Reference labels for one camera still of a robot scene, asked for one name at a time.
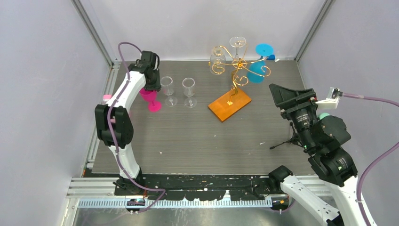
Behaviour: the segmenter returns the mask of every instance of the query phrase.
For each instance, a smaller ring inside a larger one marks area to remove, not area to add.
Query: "black tripod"
[[[278,147],[278,146],[280,146],[280,145],[282,145],[282,144],[285,144],[285,143],[291,143],[291,144],[293,144],[293,145],[303,147],[303,146],[302,146],[302,143],[301,143],[301,140],[299,139],[299,136],[298,136],[297,132],[296,132],[295,129],[294,129],[294,124],[293,124],[292,122],[290,122],[289,125],[290,125],[290,127],[292,128],[292,132],[293,132],[293,133],[292,133],[291,139],[289,139],[289,140],[287,140],[287,141],[284,141],[283,143],[278,144],[278,145],[276,145],[276,146],[271,146],[270,149],[274,149],[274,148],[276,148],[276,147]]]

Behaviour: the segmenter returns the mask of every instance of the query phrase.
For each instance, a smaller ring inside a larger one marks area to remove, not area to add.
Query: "wooden base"
[[[229,105],[230,96],[234,94],[234,90],[230,90],[223,96],[208,105],[208,108],[219,118],[220,121],[224,122],[230,116],[234,115],[241,108],[251,103],[252,99],[248,97],[242,90],[238,89],[238,94],[232,98],[232,104]]]

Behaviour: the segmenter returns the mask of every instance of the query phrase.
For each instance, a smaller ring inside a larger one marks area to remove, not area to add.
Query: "pink wine glass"
[[[147,91],[144,88],[140,90],[141,97],[148,101],[148,111],[150,112],[157,112],[161,110],[162,104],[157,99],[157,91]]]

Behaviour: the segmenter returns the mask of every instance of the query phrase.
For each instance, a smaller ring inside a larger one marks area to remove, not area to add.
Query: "wood grain surface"
[[[166,96],[158,93],[159,112],[147,110],[147,102],[137,96],[130,109],[134,127],[132,147],[143,173],[181,174],[267,174],[285,165],[297,175],[314,174],[308,155],[300,147],[284,144],[269,147],[290,138],[289,122],[280,116],[268,85],[303,89],[295,61],[268,62],[271,75],[262,83],[241,87],[252,102],[221,123],[208,105],[231,88],[229,70],[213,75],[207,61],[165,61],[160,76],[173,79],[178,103],[165,105]],[[115,89],[123,81],[121,67]],[[182,81],[195,80],[197,105],[184,106]],[[94,173],[118,173],[111,151],[100,143]]]

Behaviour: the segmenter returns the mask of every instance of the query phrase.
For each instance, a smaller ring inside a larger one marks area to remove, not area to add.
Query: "gray wall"
[[[336,1],[300,61],[306,87],[319,99],[329,87],[399,101],[399,1]],[[342,98],[330,113],[344,119],[352,139],[344,148],[360,173],[399,140],[397,107]],[[368,174],[363,194],[379,225],[397,225],[399,150]]]
[[[233,50],[233,36],[247,39],[246,59],[269,43],[276,57],[294,59],[323,0],[82,0],[110,54],[130,41],[162,60],[209,59],[212,47]],[[134,51],[125,59],[135,61]]]
[[[0,5],[1,225],[54,226],[108,66],[69,0]]]

